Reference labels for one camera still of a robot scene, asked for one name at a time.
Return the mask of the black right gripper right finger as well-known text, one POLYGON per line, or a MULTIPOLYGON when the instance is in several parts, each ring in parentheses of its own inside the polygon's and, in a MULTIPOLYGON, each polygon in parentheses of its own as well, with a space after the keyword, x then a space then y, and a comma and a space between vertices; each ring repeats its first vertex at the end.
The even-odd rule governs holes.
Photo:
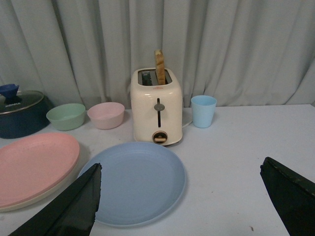
POLYGON ((268 195, 291 236, 315 234, 315 184, 266 157, 260 175, 268 195))

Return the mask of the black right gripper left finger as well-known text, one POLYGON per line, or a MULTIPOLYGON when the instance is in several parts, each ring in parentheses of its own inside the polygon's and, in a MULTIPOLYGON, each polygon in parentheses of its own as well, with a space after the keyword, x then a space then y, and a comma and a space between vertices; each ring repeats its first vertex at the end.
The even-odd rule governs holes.
POLYGON ((12 236, 88 236, 101 191, 101 164, 93 164, 12 236))

